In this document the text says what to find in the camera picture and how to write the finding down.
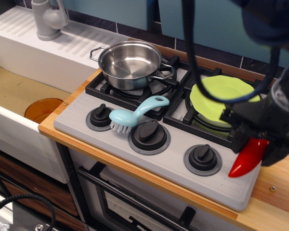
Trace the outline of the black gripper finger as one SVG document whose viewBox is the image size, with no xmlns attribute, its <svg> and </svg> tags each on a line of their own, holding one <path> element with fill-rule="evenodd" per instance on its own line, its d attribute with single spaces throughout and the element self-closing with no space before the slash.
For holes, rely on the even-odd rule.
<svg viewBox="0 0 289 231">
<path fill-rule="evenodd" d="M 231 149 L 234 153 L 239 153 L 250 139 L 250 127 L 246 124 L 232 126 L 232 144 Z"/>
<path fill-rule="evenodd" d="M 269 167 L 283 160 L 289 155 L 289 147 L 282 141 L 270 141 L 264 156 L 261 166 Z"/>
</svg>

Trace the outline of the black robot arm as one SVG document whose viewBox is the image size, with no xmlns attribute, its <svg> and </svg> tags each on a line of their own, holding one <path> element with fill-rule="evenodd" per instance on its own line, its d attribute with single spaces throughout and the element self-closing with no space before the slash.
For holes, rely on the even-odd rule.
<svg viewBox="0 0 289 231">
<path fill-rule="evenodd" d="M 289 0 L 237 0 L 243 25 L 257 43 L 289 50 Z M 228 103 L 221 118 L 235 133 L 231 148 L 238 153 L 249 137 L 269 145 L 262 166 L 271 166 L 289 155 L 289 67 L 274 82 L 266 98 L 256 103 Z"/>
</svg>

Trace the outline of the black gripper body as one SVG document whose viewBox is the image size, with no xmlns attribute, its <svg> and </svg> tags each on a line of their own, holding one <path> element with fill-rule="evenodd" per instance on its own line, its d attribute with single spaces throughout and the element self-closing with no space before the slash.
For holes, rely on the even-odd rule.
<svg viewBox="0 0 289 231">
<path fill-rule="evenodd" d="M 246 124 L 250 137 L 282 141 L 289 147 L 289 68 L 258 102 L 227 104 L 221 119 L 232 126 Z"/>
</svg>

